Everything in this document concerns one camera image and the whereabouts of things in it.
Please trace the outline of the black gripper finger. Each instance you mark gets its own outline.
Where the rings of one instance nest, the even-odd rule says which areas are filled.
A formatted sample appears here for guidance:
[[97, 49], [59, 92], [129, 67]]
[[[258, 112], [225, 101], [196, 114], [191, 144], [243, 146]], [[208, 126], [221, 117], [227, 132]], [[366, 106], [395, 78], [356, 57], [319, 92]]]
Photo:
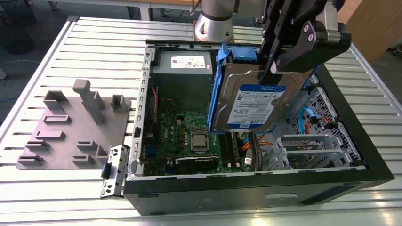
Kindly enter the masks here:
[[338, 11], [344, 1], [324, 0], [322, 12], [314, 20], [307, 20], [295, 45], [283, 45], [275, 61], [270, 61], [259, 48], [259, 57], [266, 60], [266, 68], [259, 74], [260, 83], [278, 83], [276, 72], [304, 73], [342, 54], [351, 45], [351, 34], [338, 22]]
[[263, 27], [263, 43], [262, 53], [266, 55], [270, 61], [275, 61], [278, 52], [280, 51], [282, 43], [279, 40], [282, 32], [280, 23], [266, 23]]

